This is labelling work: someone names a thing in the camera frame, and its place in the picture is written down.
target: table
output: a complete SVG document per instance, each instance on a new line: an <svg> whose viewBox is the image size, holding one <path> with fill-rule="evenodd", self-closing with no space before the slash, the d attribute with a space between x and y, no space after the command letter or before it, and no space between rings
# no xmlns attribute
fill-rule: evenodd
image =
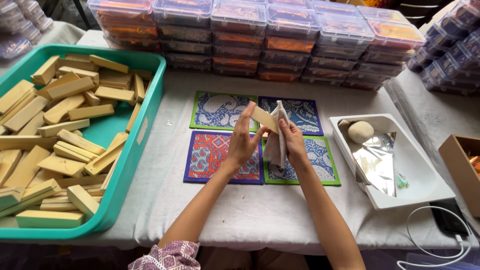
<svg viewBox="0 0 480 270"><path fill-rule="evenodd" d="M480 219L471 215L438 148L451 135L480 137L480 97L428 92L418 74L404 70L385 89L433 165L456 194L471 227L480 233Z"/></svg>
<svg viewBox="0 0 480 270"><path fill-rule="evenodd" d="M102 33L96 30L89 30L77 44L106 46ZM117 222L105 232L41 243L120 248L156 244L202 188L201 184L184 184L182 179L192 133L188 127L194 95L196 90L203 90L314 99L342 183L341 187L326 190L360 249L415 248L407 236L406 220L421 205L376 211L355 183L327 122L331 116L391 113L413 136L385 89L372 93L179 71L166 71L164 85L158 113ZM428 210L412 218L410 230L424 248L456 247L456 240L438 230ZM241 250L269 247L307 255L323 254L305 198L300 187L294 185L228 185L205 224L200 242ZM474 243L474 248L478 248L478 242Z"/></svg>
<svg viewBox="0 0 480 270"><path fill-rule="evenodd" d="M44 34L37 46L49 43L75 44L86 33L84 30L65 22L54 21L54 28ZM7 72L22 56L13 61L0 61L0 77Z"/></svg>

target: purple fabric border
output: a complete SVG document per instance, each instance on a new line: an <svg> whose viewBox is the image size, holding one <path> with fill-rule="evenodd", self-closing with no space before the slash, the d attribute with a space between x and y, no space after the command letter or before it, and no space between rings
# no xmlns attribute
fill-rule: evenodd
<svg viewBox="0 0 480 270"><path fill-rule="evenodd" d="M319 132L312 132L312 131L302 131L303 135L312 135L312 136L323 136L324 135L324 130L322 129L322 125L320 124L320 116L318 115L318 110L317 110L317 102L313 99L302 99L302 98L280 98L280 97L264 97L264 96L259 96L258 97L258 104L262 103L262 99L285 99L285 100L297 100L297 101L313 101L315 107L313 110L315 111L315 116L317 117L317 124L318 124L318 129L320 130Z"/></svg>
<svg viewBox="0 0 480 270"><path fill-rule="evenodd" d="M207 183L210 178L193 178L188 177L188 170L190 168L190 160L192 159L192 150L193 142L195 135L197 134L214 134L214 135L232 135L232 132L210 132L210 131L192 131L192 137L190 138L190 146L188 148L188 157L187 164L185 165L185 173L183 175L183 181L186 183ZM260 166L260 179L259 180L241 180L241 179L230 179L229 184L265 184L264 178L264 162L263 162L263 149L262 149L262 140L258 142L258 162Z"/></svg>

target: sleeve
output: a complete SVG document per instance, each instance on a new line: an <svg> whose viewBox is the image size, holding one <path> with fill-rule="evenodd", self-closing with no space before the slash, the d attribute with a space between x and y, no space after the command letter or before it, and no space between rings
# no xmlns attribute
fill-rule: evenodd
<svg viewBox="0 0 480 270"><path fill-rule="evenodd" d="M173 241L163 248L153 246L148 255L136 259L128 265L128 270L200 270L195 260L199 243Z"/></svg>

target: charging cable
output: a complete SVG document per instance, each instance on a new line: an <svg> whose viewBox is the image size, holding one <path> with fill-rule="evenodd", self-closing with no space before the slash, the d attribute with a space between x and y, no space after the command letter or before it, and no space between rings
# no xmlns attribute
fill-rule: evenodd
<svg viewBox="0 0 480 270"><path fill-rule="evenodd" d="M455 238L456 238L458 244L460 245L460 253L458 253L457 255L449 256L449 257L442 257L442 256L432 254L432 253L424 250L423 248L419 247L419 245L413 240L412 236L410 235L410 229L408 228L408 222L410 221L410 217L415 212L417 212L418 210L427 209L427 208L435 208L435 209L440 209L440 210L446 211L446 212L454 215L455 218L458 219L463 224L463 226L465 227L465 230L468 232L468 241L469 241L469 245L468 245L467 250L465 252L463 252L464 248L463 248L462 237L458 234L455 234ZM441 267L441 266L447 266L447 265L452 264L452 263L456 263L456 262L460 261L461 259L463 259L470 252L470 250L472 249L472 245L473 245L472 232L471 232L470 228L467 226L467 224L463 221L463 219L461 219L459 216L457 216L454 212L452 212L450 210L447 210L445 208L442 208L442 207L438 207L438 206L424 206L424 207L420 207L420 208L417 208L417 209L413 210L413 212L411 212L410 215L407 218L407 233L408 233L408 237L415 244L415 246L418 247L421 251L425 252L426 254L431 255L433 257L442 258L442 259L453 259L453 258L456 258L456 259L453 260L453 261L449 261L449 262L446 262L446 263L443 263L443 264L437 264L437 265L424 265L424 264L410 263L410 262L406 262L406 261L398 261L398 262L396 262L396 264L398 265L398 267L400 267L401 270L406 270L403 266L400 265L401 263L406 264L406 265L411 265L411 266L417 266L417 267Z"/></svg>

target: phone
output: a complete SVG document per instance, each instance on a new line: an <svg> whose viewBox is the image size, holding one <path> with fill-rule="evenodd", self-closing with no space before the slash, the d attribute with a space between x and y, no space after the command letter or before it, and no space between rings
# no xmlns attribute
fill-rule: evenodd
<svg viewBox="0 0 480 270"><path fill-rule="evenodd" d="M450 210L454 212L457 216L459 216L463 220L463 222L465 222L465 224L467 223L467 221L463 217L462 212L460 211L460 208L456 204L455 199L431 202L430 205ZM452 214L440 209L431 209L433 217L435 218L435 223L437 223L440 231L444 233L453 233L462 236L468 236L468 232L465 230L463 224Z"/></svg>

